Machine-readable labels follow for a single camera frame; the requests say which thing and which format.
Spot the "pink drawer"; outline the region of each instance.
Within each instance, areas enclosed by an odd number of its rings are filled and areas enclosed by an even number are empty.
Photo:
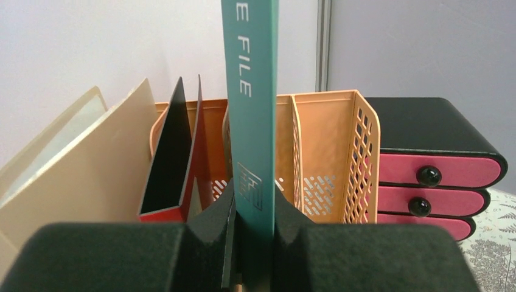
[[[473,234],[476,228],[475,222],[471,218],[419,218],[412,215],[378,214],[378,223],[435,225],[446,229],[455,240],[466,239]]]
[[[438,170],[439,186],[481,188],[501,175],[499,163],[491,158],[382,153],[379,179],[383,183],[425,185],[417,177],[426,166]]]
[[[417,187],[378,187],[378,211],[409,213],[409,203],[422,198],[431,206],[430,215],[472,216],[490,203],[485,190],[449,190]]]

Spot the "floral tablecloth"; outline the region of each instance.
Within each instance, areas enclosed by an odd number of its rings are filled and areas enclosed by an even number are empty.
[[[485,292],[516,292],[516,196],[489,192],[491,204],[473,218],[476,231],[459,247]]]

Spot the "beige folder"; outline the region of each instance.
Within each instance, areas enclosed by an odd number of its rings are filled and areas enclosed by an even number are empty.
[[[46,224],[138,221],[157,117],[145,79],[18,189],[0,207],[0,273]]]

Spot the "drawer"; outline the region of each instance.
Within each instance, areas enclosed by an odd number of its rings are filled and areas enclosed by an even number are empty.
[[[476,229],[471,218],[419,218],[412,215],[378,214],[378,223],[389,224],[429,224],[446,229],[455,240],[464,240]]]
[[[490,203],[486,190],[378,187],[378,211],[427,215],[473,216]]]
[[[501,172],[500,164],[486,157],[380,154],[383,183],[483,188]]]

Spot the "teal book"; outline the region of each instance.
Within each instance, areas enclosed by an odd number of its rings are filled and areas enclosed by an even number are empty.
[[[245,291],[270,290],[274,236],[277,0],[221,0],[231,156]]]

